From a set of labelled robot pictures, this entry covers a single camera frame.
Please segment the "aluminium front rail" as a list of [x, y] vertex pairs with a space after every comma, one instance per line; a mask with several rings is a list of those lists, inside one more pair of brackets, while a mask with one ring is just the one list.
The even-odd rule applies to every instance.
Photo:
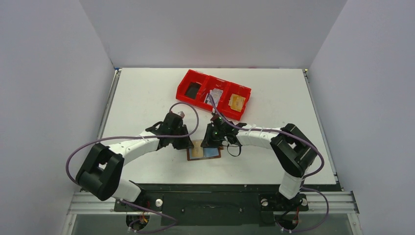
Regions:
[[[303, 192], [307, 204], [301, 206], [300, 211], [306, 213], [333, 213], [349, 214], [358, 213], [358, 206], [352, 192]], [[272, 203], [269, 196], [265, 200], [261, 196], [249, 193], [170, 193], [161, 197], [162, 205], [156, 207], [152, 202], [151, 208], [145, 214], [154, 214], [163, 209], [173, 208], [178, 212], [191, 209], [234, 209], [236, 212], [246, 212], [248, 207], [265, 211], [272, 211]], [[100, 201], [90, 193], [75, 193], [69, 206], [68, 214], [139, 214], [142, 208], [136, 208], [120, 202], [118, 199], [110, 198]]]

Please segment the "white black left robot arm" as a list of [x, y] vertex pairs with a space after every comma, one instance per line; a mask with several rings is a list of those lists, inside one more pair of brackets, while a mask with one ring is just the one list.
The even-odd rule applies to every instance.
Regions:
[[143, 209], [146, 197], [139, 186], [121, 177], [123, 167], [140, 156], [169, 145], [177, 150], [193, 148], [183, 119], [183, 112], [169, 112], [163, 121], [146, 128], [132, 140], [110, 145], [94, 144], [75, 182], [101, 201], [110, 197], [123, 199], [133, 210]]

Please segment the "yellow credit card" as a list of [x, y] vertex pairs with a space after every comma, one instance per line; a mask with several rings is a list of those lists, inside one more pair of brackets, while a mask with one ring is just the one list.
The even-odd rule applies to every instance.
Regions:
[[202, 140], [192, 141], [194, 147], [189, 150], [189, 158], [191, 160], [199, 160], [204, 157], [204, 149], [201, 147]]

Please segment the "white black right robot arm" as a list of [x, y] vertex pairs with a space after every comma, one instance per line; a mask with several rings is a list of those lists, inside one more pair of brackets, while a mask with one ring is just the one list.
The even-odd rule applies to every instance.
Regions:
[[234, 124], [218, 114], [214, 114], [210, 121], [201, 147], [235, 145], [272, 150], [284, 170], [276, 195], [277, 205], [288, 209], [295, 204], [306, 171], [317, 156], [315, 146], [297, 126], [288, 123], [281, 128], [264, 128], [241, 122]]

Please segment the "brown leather card holder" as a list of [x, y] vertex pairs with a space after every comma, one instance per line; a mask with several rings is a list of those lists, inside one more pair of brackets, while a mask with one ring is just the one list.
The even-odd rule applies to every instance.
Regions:
[[209, 160], [209, 159], [217, 159], [221, 158], [221, 151], [224, 149], [223, 147], [218, 148], [210, 148], [210, 147], [203, 147], [204, 149], [204, 157], [199, 160], [191, 160], [189, 158], [189, 150], [191, 148], [186, 150], [186, 158], [188, 161], [199, 161], [199, 160]]

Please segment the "black card in bin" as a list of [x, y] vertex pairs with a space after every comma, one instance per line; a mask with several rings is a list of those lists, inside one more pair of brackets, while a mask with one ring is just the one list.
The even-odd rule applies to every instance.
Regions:
[[201, 87], [201, 84], [190, 82], [189, 86], [187, 87], [184, 95], [190, 99], [195, 100], [197, 97], [197, 94], [199, 92], [199, 89]]

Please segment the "white grey cards in bin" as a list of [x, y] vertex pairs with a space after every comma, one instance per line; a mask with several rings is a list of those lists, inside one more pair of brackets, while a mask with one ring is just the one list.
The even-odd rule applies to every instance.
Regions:
[[214, 89], [210, 90], [209, 93], [206, 95], [205, 103], [209, 104], [209, 105], [212, 105], [212, 102], [210, 101], [210, 98], [209, 98], [210, 96], [212, 96], [214, 106], [217, 106], [220, 99], [221, 99], [221, 97], [222, 97], [222, 94], [223, 94], [223, 90], [221, 90], [221, 89], [214, 88]]

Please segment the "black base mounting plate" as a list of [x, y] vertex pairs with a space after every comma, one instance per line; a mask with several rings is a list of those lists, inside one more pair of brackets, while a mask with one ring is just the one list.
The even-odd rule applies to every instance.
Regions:
[[290, 212], [308, 212], [312, 196], [301, 192], [294, 199], [278, 193], [278, 185], [141, 185], [134, 202], [157, 212], [166, 212], [182, 226], [274, 226]]

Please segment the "red three-compartment plastic bin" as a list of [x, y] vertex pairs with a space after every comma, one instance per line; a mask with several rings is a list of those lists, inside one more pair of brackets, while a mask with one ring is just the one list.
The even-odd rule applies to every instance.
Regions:
[[188, 70], [177, 87], [176, 99], [211, 111], [215, 106], [225, 117], [240, 120], [251, 88], [195, 70]]

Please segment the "yellow card in bin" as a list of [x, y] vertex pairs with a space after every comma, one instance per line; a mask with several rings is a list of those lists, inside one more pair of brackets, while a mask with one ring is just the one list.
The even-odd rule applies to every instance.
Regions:
[[232, 94], [229, 99], [229, 107], [237, 112], [242, 112], [246, 98], [238, 94]]

